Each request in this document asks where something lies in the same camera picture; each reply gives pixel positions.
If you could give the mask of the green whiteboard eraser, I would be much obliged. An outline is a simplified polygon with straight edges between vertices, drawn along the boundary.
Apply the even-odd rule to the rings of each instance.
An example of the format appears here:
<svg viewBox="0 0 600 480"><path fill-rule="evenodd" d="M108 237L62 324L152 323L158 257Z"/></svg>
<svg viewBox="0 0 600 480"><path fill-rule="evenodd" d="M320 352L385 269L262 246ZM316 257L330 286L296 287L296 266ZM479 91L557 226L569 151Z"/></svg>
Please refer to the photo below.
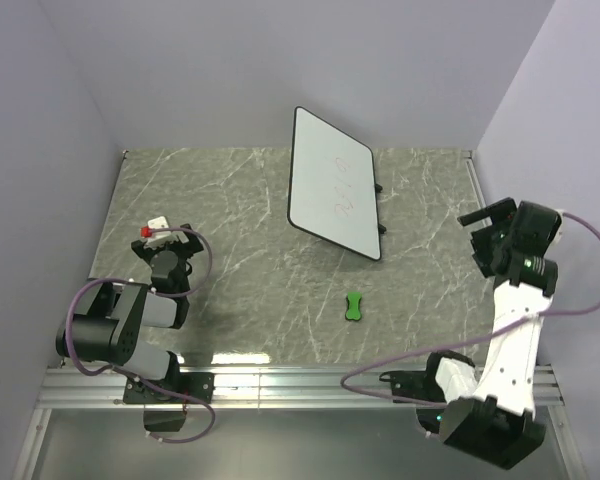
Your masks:
<svg viewBox="0 0 600 480"><path fill-rule="evenodd" d="M358 322L362 319L361 312L362 294L358 291L350 291L346 294L345 319L347 321Z"/></svg>

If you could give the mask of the white whiteboard black frame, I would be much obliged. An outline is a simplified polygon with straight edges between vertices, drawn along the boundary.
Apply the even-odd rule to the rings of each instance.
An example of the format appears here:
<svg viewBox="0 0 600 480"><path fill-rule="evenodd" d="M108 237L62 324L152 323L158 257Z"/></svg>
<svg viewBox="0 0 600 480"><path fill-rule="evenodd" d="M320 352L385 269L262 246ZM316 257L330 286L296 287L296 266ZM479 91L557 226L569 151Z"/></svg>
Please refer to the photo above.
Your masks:
<svg viewBox="0 0 600 480"><path fill-rule="evenodd" d="M379 261L372 150L310 110L294 109L287 219L296 229Z"/></svg>

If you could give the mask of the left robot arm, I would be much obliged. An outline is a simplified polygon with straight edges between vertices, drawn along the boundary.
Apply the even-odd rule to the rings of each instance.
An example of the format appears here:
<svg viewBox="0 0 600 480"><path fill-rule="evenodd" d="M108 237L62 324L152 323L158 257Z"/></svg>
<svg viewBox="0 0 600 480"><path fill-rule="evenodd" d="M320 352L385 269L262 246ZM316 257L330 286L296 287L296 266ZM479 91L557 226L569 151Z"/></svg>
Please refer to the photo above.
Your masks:
<svg viewBox="0 0 600 480"><path fill-rule="evenodd" d="M174 352L140 340L140 331L183 326L188 297L205 283L190 285L191 259L210 246L189 224L174 228L158 217L141 229L131 249L149 266L150 282L88 280L70 303L55 348L87 376L120 372L158 401L170 402L191 393L195 384L181 372Z"/></svg>

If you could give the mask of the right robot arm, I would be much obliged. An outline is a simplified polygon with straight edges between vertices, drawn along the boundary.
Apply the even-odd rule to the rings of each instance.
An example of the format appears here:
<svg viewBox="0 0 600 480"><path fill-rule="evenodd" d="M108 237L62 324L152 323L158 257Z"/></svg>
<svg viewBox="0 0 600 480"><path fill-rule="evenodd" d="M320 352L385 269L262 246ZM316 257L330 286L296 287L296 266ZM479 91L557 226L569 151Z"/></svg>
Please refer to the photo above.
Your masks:
<svg viewBox="0 0 600 480"><path fill-rule="evenodd" d="M493 279L494 338L478 371L455 347L429 355L421 386L426 400L444 403L421 412L443 444L503 470L538 449L546 428L535 419L533 378L543 325L553 301L558 266L545 257L562 224L560 214L505 198L459 217L463 226L489 219L471 234L473 259Z"/></svg>

